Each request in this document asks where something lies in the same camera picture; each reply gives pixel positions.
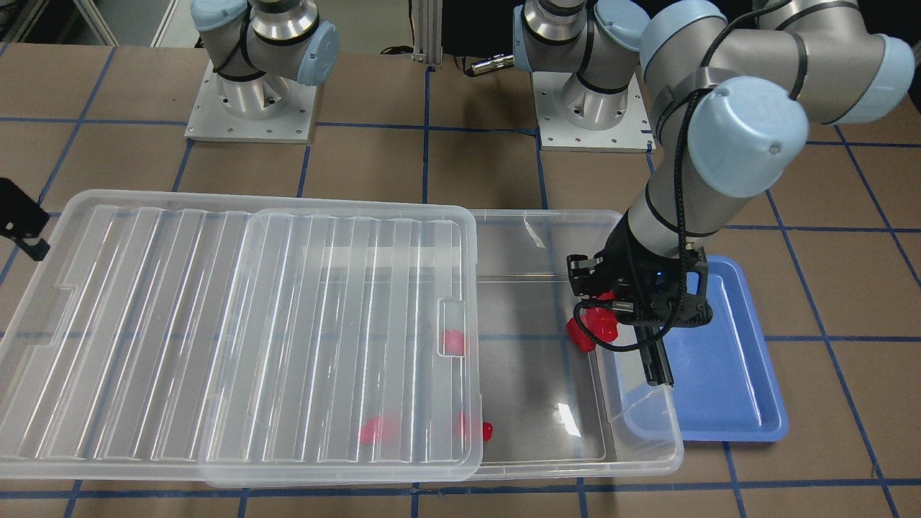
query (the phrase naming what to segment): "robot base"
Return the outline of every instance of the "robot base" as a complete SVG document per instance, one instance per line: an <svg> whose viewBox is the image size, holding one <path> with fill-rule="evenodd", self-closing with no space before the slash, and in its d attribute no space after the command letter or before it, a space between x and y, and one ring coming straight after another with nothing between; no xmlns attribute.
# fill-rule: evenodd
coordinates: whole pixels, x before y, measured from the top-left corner
<svg viewBox="0 0 921 518"><path fill-rule="evenodd" d="M541 147L548 151L603 151L610 153L645 153L648 146L656 148L646 106L640 94L636 76L627 88L627 108L624 118L607 130L589 130L570 123L563 115L565 106L558 100L560 89L571 74L565 72L534 72L534 104L541 127Z"/></svg>
<svg viewBox="0 0 921 518"><path fill-rule="evenodd" d="M286 106L264 119L242 119L223 106L216 74L208 62L202 86L195 98L186 138L206 142L274 142L309 144L313 136L317 87L305 87L282 79L291 88Z"/></svg>

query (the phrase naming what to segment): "red plastic piece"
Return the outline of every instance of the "red plastic piece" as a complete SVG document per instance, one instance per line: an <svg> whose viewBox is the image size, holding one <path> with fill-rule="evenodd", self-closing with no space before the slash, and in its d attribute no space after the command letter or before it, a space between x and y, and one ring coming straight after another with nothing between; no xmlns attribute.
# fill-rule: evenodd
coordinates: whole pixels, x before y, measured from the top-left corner
<svg viewBox="0 0 921 518"><path fill-rule="evenodd" d="M398 427L393 418L375 416L365 421L365 425L358 431L358 442L373 444L375 442L390 441L396 437Z"/></svg>
<svg viewBox="0 0 921 518"><path fill-rule="evenodd" d="M461 331L445 331L445 354L448 356L463 356L465 339Z"/></svg>
<svg viewBox="0 0 921 518"><path fill-rule="evenodd" d="M614 300L614 294L611 292L603 293L598 297L598 300ZM611 310L589 308L582 315L582 323L592 334L605 342L610 343L617 339L617 314ZM566 331L569 333L569 338L582 352L589 353L595 350L595 342L592 342L591 338L582 333L582 330L576 324L575 318L570 318L569 322L566 323Z"/></svg>
<svg viewBox="0 0 921 518"><path fill-rule="evenodd" d="M466 433L464 430L467 428L467 415L463 412L458 414L458 427L457 434L460 435L462 439L466 439ZM493 438L493 423L489 421L483 421L483 441L489 441Z"/></svg>

